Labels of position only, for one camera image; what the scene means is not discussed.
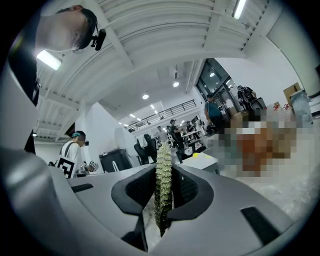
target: cactus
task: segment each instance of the cactus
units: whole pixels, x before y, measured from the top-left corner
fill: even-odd
[[[161,237],[168,227],[167,212],[171,209],[171,151],[168,144],[165,143],[160,147],[157,154],[154,191],[154,216]]]

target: railing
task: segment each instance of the railing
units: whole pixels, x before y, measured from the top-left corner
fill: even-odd
[[[162,119],[172,117],[179,113],[185,112],[187,110],[195,108],[197,105],[194,100],[187,101],[180,105],[174,106],[172,108],[166,109],[164,111],[159,112],[158,114],[154,114],[148,116],[147,118],[142,119],[141,121],[130,124],[126,129],[132,133],[136,130],[142,129],[154,123],[161,121]]]

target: blue shirt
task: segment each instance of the blue shirt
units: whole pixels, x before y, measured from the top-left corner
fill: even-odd
[[[217,103],[207,101],[204,105],[204,109],[208,110],[209,117],[220,117],[222,114],[218,108]]]

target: black strap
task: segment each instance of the black strap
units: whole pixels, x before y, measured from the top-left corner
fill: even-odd
[[[73,144],[73,143],[75,143],[75,142],[71,142],[71,143],[66,147],[65,152],[64,152],[64,157],[65,157],[65,158],[67,157],[69,148],[70,148],[71,144]]]

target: recessed light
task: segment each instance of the recessed light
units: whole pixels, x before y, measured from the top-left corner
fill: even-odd
[[[236,9],[233,11],[233,17],[235,19],[239,19],[242,11],[244,10],[245,4],[247,0],[238,0],[238,4],[235,5]]]
[[[40,52],[36,57],[37,57],[37,59],[39,59],[43,63],[47,64],[50,68],[52,68],[55,71],[57,71],[61,65],[61,61],[58,60],[57,58],[53,57],[46,50],[43,50],[42,52]]]

